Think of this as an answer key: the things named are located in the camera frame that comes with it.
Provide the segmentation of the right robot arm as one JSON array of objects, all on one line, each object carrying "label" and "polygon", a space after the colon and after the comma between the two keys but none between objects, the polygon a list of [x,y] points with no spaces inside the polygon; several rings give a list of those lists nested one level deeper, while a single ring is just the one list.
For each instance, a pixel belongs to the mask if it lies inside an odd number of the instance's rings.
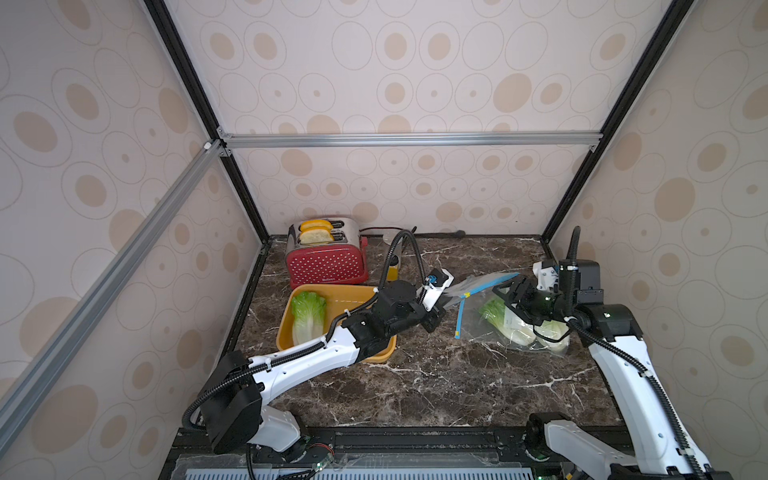
[{"label": "right robot arm", "polygon": [[536,277],[515,276],[494,287],[513,316],[538,329],[547,321],[577,333],[599,367],[631,439],[625,454],[558,412],[530,415],[523,438],[539,462],[558,455],[591,479],[728,479],[686,430],[651,363],[632,311],[607,304],[601,269],[578,256],[574,228],[564,258],[545,262]]}]

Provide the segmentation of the clear zipper bag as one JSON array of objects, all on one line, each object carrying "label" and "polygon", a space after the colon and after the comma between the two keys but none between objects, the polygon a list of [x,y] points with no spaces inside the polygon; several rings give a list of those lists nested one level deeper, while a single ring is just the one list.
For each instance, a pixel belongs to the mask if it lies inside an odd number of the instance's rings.
[{"label": "clear zipper bag", "polygon": [[468,277],[444,291],[444,306],[450,308],[458,305],[470,296],[507,282],[515,276],[517,276],[516,272],[494,272],[478,277]]},{"label": "clear zipper bag", "polygon": [[544,321],[541,326],[525,323],[489,289],[465,292],[454,303],[458,306],[454,338],[484,346],[565,355],[570,346],[568,327]]}]

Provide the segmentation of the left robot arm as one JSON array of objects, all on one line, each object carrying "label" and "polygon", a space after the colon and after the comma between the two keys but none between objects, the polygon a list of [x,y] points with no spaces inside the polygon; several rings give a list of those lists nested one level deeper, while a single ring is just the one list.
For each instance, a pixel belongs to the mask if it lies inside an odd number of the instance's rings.
[{"label": "left robot arm", "polygon": [[216,454],[258,446],[299,455],[309,440],[306,428],[271,402],[328,371],[383,352],[392,338],[411,328],[433,332],[445,314],[443,295],[454,277],[446,269],[428,271],[422,261],[417,267],[418,283],[382,276],[368,300],[335,317],[317,338],[270,355],[226,354],[184,411],[183,429],[205,433]]}]

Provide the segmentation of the chinese cabbage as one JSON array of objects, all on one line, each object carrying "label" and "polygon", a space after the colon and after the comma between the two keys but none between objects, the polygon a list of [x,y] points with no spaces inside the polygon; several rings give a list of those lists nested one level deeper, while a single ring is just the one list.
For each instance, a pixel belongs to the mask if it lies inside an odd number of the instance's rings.
[{"label": "chinese cabbage", "polygon": [[570,344],[570,329],[558,321],[544,321],[533,327],[537,341],[554,354],[565,354]]},{"label": "chinese cabbage", "polygon": [[491,299],[483,304],[478,309],[478,313],[484,321],[511,344],[528,347],[536,339],[531,326],[507,308],[499,298]]},{"label": "chinese cabbage", "polygon": [[302,291],[291,300],[292,339],[295,345],[320,337],[324,332],[326,299],[312,291]]}]

